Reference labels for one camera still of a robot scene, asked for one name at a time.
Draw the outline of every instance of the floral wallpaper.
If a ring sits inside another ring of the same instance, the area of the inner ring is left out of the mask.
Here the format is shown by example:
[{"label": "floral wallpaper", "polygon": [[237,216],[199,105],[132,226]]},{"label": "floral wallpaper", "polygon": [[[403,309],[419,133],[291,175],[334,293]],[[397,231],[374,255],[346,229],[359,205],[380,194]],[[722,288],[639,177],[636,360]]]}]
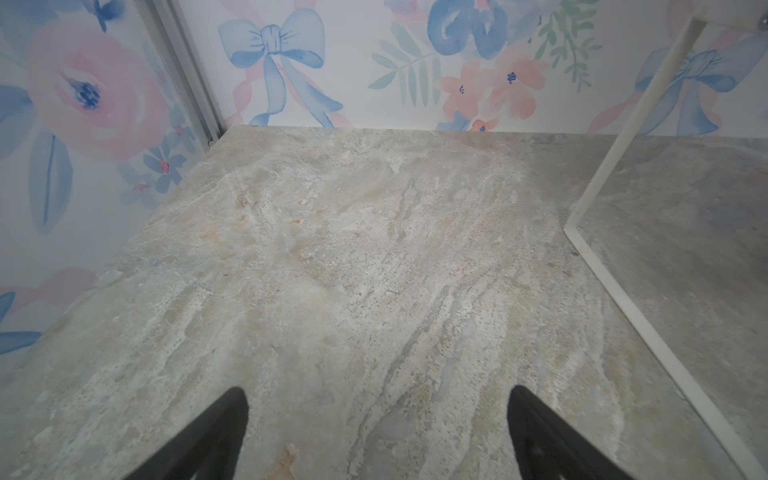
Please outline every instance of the floral wallpaper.
[{"label": "floral wallpaper", "polygon": [[0,371],[203,154],[134,6],[0,4]]},{"label": "floral wallpaper", "polygon": [[[691,0],[188,0],[226,125],[616,133]],[[708,26],[645,134],[768,137],[768,38]]]}]

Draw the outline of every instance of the marble floor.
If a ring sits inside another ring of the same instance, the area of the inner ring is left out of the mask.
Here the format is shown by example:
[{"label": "marble floor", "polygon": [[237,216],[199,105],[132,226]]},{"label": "marble floor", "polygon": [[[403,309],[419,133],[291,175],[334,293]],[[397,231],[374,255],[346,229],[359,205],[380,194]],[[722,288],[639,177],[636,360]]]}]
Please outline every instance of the marble floor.
[{"label": "marble floor", "polygon": [[[519,478],[522,383],[638,480],[740,478],[562,233],[611,141],[231,129],[2,378],[0,475],[122,478],[239,385],[239,479]],[[637,139],[584,222],[764,465],[767,151]]]}]

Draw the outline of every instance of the bow knot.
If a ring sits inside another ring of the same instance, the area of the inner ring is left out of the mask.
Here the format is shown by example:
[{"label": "bow knot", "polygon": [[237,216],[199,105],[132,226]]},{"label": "bow knot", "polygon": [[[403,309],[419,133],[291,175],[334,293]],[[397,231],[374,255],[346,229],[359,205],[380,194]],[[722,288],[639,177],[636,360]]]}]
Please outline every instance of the bow knot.
[{"label": "bow knot", "polygon": [[[768,49],[768,39],[751,37],[740,41],[725,51],[709,50],[694,55],[675,75],[653,111],[648,115],[641,134],[647,134],[667,119],[680,99],[683,80],[705,84],[720,93],[733,90],[755,67]],[[635,81],[635,90],[645,91],[650,80],[661,66],[669,48],[656,50],[640,69]],[[712,123],[701,108],[699,85],[691,84],[680,105],[680,119],[677,121],[678,135],[704,135],[719,127]]]},{"label": "bow knot", "polygon": [[267,25],[259,33],[261,35],[261,42],[268,54],[283,52],[283,43],[280,40],[280,27],[277,25]]},{"label": "bow knot", "polygon": [[682,78],[696,78],[704,74],[707,68],[717,59],[719,54],[717,50],[702,51],[699,54],[694,55],[693,58],[685,65]]},{"label": "bow knot", "polygon": [[292,13],[282,27],[268,25],[259,30],[247,20],[230,20],[219,25],[219,36],[232,65],[248,68],[264,59],[264,82],[269,107],[266,113],[253,117],[252,125],[266,125],[270,115],[279,114],[286,106],[286,83],[272,59],[279,55],[288,81],[312,116],[324,127],[333,127],[328,114],[342,105],[314,88],[290,59],[311,68],[325,63],[326,34],[323,22],[311,8]]}]

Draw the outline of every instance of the white rod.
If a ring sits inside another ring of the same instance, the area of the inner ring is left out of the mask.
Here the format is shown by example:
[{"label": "white rod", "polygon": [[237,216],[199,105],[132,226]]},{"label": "white rod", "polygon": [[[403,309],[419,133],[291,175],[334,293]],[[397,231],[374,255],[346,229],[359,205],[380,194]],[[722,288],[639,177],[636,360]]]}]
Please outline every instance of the white rod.
[{"label": "white rod", "polygon": [[670,347],[648,322],[645,315],[637,308],[632,299],[594,254],[576,228],[587,212],[587,209],[598,196],[608,176],[621,159],[621,155],[627,150],[630,142],[632,142],[637,132],[642,128],[645,119],[661,99],[677,69],[685,59],[686,54],[694,46],[694,42],[706,24],[706,22],[692,18],[686,24],[685,29],[677,36],[667,56],[661,63],[659,70],[651,79],[648,88],[637,103],[637,107],[632,112],[627,123],[621,128],[614,144],[611,145],[611,149],[605,155],[605,159],[603,159],[598,171],[589,182],[587,190],[584,191],[584,194],[581,195],[581,198],[576,203],[573,213],[565,222],[563,231],[584,258],[584,261],[587,262],[587,265],[592,269],[594,275],[603,284],[608,294],[611,295],[611,298],[614,299],[621,311],[624,312],[624,315],[634,329],[637,330],[637,333],[648,345],[648,348],[656,356],[664,369],[667,370],[667,373],[686,396],[688,402],[690,402],[704,423],[707,424],[707,427],[709,427],[717,441],[720,442],[723,449],[731,457],[733,463],[736,464],[742,475],[744,475],[744,478],[746,480],[768,480],[768,472],[757,461],[749,447],[746,446],[741,437],[726,420],[723,413],[702,390],[683,363],[675,356]]},{"label": "white rod", "polygon": [[627,150],[629,143],[632,142],[637,132],[640,131],[645,119],[659,102],[664,91],[667,90],[667,86],[677,72],[677,68],[683,63],[685,56],[694,46],[694,42],[699,38],[699,34],[706,24],[706,22],[692,18],[677,36],[667,56],[664,57],[664,61],[661,62],[658,71],[650,80],[648,88],[645,89],[643,96],[640,97],[637,107],[632,112],[627,123],[621,128],[614,144],[611,145],[611,149],[605,155],[605,159],[600,164],[598,172],[592,177],[589,185],[587,185],[587,190],[584,191],[584,194],[581,195],[578,203],[576,203],[573,213],[571,213],[568,221],[565,222],[566,225],[576,227],[581,222],[581,218],[587,212],[589,206],[592,205],[595,197],[608,179],[608,175],[616,167],[616,164],[621,159],[621,155]]},{"label": "white rod", "polygon": [[645,315],[637,308],[627,292],[618,284],[607,268],[601,263],[592,249],[584,241],[576,227],[566,226],[563,231],[573,243],[576,250],[587,262],[594,275],[600,280],[608,294],[614,299],[624,315],[632,324],[648,348],[656,356],[661,365],[667,370],[669,376],[677,385],[677,388],[685,395],[701,419],[707,424],[717,441],[736,464],[746,480],[768,480],[763,466],[757,461],[755,455],[746,446],[744,441],[736,433],[736,430],[728,423],[723,413],[712,402],[710,397],[701,389],[701,386],[688,372],[683,363],[675,356],[670,347],[659,336],[656,330],[645,318]]}]

